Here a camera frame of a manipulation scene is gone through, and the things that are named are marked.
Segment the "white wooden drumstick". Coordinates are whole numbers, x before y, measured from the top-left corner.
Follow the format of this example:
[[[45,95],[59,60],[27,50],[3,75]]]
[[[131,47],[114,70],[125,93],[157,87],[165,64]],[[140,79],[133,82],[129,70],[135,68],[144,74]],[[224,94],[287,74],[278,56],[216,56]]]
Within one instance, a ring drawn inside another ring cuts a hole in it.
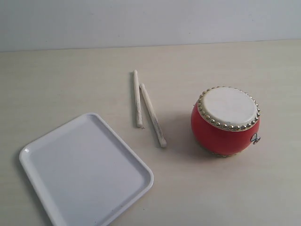
[[[153,108],[153,105],[151,103],[151,99],[149,97],[149,94],[148,94],[148,92],[146,90],[146,87],[145,87],[145,85],[143,83],[141,83],[140,84],[140,88],[141,88],[141,91],[142,91],[142,95],[143,95],[143,98],[144,98],[147,110],[149,112],[149,116],[150,116],[151,122],[152,122],[154,130],[156,132],[156,135],[157,135],[160,147],[161,148],[166,148],[167,147],[167,141],[164,138],[161,126],[160,126],[160,124],[158,122],[158,118],[157,118],[156,113],[154,111],[154,108]]]
[[[134,81],[134,95],[135,95],[135,106],[136,106],[136,124],[138,128],[142,128],[143,119],[142,119],[142,111],[141,111],[140,88],[139,88],[137,70],[133,71],[133,81]]]

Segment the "small red drum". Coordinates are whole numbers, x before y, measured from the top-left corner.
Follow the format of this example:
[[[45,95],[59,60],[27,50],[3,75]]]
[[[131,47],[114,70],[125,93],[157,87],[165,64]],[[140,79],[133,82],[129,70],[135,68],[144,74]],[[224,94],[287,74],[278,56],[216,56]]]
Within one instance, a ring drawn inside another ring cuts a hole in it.
[[[203,148],[228,157],[260,141],[260,116],[258,103],[247,92],[217,86],[199,96],[191,113],[191,129]]]

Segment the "white plastic tray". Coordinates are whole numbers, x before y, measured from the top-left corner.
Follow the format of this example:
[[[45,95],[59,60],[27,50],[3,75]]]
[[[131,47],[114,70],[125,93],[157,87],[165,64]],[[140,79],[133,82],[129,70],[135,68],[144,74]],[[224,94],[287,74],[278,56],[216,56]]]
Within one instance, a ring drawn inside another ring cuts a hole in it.
[[[19,161],[55,226],[106,226],[150,190],[154,175],[96,113],[26,145]]]

